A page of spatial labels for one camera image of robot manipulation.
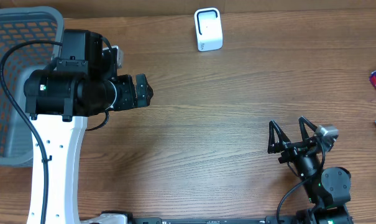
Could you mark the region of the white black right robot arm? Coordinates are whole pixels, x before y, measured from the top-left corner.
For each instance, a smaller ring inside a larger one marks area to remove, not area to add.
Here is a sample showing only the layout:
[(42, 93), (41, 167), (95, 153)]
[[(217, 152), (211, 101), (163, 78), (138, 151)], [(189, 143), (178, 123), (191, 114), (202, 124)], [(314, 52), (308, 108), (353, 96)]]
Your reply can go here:
[[(301, 141), (293, 142), (279, 125), (269, 122), (269, 154), (280, 154), (279, 163), (286, 164), (300, 182), (280, 200), (276, 214), (267, 216), (265, 223), (340, 224), (353, 223), (346, 207), (351, 201), (351, 173), (343, 167), (324, 168), (326, 153), (339, 136), (333, 125), (315, 125), (304, 116), (298, 119)], [(281, 216), (285, 200), (303, 187), (312, 208), (299, 210), (295, 215)]]

